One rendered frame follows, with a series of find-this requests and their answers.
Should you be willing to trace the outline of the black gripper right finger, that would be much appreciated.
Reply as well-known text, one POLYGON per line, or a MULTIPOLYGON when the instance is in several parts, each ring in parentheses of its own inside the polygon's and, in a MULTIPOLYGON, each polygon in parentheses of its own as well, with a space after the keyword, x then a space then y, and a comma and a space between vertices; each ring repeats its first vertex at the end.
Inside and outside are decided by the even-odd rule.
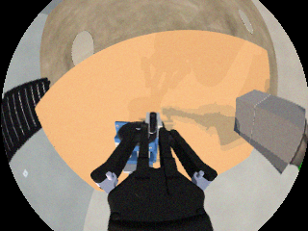
POLYGON ((156 132, 159 144, 160 167, 164 167, 167 195, 178 197, 183 191, 183 184, 179 176, 175 158, 172 156, 171 148, 183 166, 184 170, 191 177, 202 191, 210 185, 218 173, 206 165, 193 151, 189 144, 183 139, 178 131, 168 131, 162 124, 160 113, 157 113, 156 132))

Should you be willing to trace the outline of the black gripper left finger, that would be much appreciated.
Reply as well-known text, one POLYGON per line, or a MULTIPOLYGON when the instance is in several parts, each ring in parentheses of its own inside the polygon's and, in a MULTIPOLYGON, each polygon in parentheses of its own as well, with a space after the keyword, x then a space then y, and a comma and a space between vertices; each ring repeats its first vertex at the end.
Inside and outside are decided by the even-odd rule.
POLYGON ((91 179, 107 194, 116 187, 117 178, 126 166, 138 141, 140 141, 134 192, 139 199, 146 199, 150 195, 148 123, 149 112, 146 112, 146 118, 141 124, 141 129, 130 129, 107 161, 91 172, 91 179))

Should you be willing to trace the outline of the blue bench vise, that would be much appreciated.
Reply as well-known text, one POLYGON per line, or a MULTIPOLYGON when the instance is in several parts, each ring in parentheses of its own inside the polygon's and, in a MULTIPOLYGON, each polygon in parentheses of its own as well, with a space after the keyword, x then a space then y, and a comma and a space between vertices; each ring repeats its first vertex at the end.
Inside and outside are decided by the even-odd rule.
MULTIPOLYGON (((156 132, 156 129, 155 129, 156 128, 157 114, 155 112, 151 112, 149 114, 149 116, 150 116, 149 166, 153 167, 153 163, 156 163, 157 149, 158 149, 158 139, 156 139, 157 138, 157 132, 156 132), (154 151, 154 149, 155 149, 155 151, 154 151)), ((115 122, 115 128, 116 128, 115 131, 118 134, 116 133, 116 135, 114 137, 115 148, 121 142, 121 140, 124 138, 124 136, 130 131, 130 129, 136 128, 136 129, 140 130, 141 124, 142 124, 142 121, 134 121, 134 122, 116 121, 115 122)), ((129 173, 129 175, 130 175, 130 173, 132 173, 134 170, 136 170, 137 158, 139 156, 139 144, 140 144, 140 141, 138 141, 137 146, 133 150, 132 155, 130 156, 126 166, 123 169, 123 173, 129 173)))

